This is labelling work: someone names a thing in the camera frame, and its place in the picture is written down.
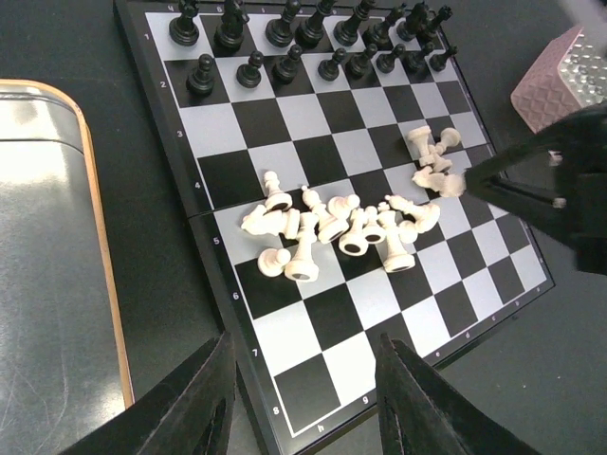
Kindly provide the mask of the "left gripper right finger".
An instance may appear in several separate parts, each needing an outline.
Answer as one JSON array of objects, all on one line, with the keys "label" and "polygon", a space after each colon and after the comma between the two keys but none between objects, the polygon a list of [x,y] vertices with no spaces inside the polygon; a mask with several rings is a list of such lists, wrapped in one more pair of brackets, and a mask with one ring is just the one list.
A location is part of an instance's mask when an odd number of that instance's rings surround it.
[{"label": "left gripper right finger", "polygon": [[403,341],[383,334],[376,362],[385,454],[536,454],[475,408]]}]

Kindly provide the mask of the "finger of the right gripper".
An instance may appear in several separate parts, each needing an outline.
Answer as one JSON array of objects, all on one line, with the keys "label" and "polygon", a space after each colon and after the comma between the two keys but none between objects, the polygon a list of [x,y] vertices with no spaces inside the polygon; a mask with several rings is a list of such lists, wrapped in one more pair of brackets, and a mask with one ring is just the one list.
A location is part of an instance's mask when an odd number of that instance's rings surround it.
[{"label": "finger of the right gripper", "polygon": [[[502,177],[547,155],[554,190]],[[606,103],[586,106],[464,173],[471,195],[503,209],[576,253],[577,270],[606,271]]]}]

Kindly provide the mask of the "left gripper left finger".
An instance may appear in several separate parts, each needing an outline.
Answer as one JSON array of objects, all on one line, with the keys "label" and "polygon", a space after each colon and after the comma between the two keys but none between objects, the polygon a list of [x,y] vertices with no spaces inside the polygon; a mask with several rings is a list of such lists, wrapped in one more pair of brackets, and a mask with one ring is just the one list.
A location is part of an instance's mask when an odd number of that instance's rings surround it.
[{"label": "left gripper left finger", "polygon": [[208,340],[127,410],[64,454],[225,454],[235,400],[230,333]]}]

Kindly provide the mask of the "white chess piece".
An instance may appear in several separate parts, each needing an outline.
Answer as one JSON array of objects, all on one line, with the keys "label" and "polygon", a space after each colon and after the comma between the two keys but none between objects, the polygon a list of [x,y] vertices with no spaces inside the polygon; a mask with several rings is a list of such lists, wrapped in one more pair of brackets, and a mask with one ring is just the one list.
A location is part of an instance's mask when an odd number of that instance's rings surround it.
[{"label": "white chess piece", "polygon": [[406,250],[400,241],[400,230],[395,221],[395,211],[391,209],[381,211],[377,219],[386,234],[387,257],[383,261],[384,269],[388,273],[395,273],[414,267],[414,256]]}]

